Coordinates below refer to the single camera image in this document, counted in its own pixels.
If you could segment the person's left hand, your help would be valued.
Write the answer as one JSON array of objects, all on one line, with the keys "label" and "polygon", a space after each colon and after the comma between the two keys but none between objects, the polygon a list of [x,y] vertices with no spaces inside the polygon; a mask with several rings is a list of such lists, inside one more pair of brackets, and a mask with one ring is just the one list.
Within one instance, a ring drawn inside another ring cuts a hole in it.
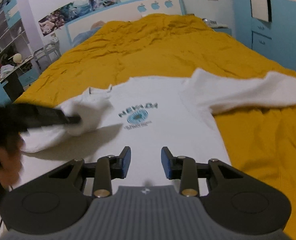
[{"label": "person's left hand", "polygon": [[13,186],[19,181],[23,144],[21,136],[16,134],[8,137],[5,147],[0,146],[0,183],[3,187]]}]

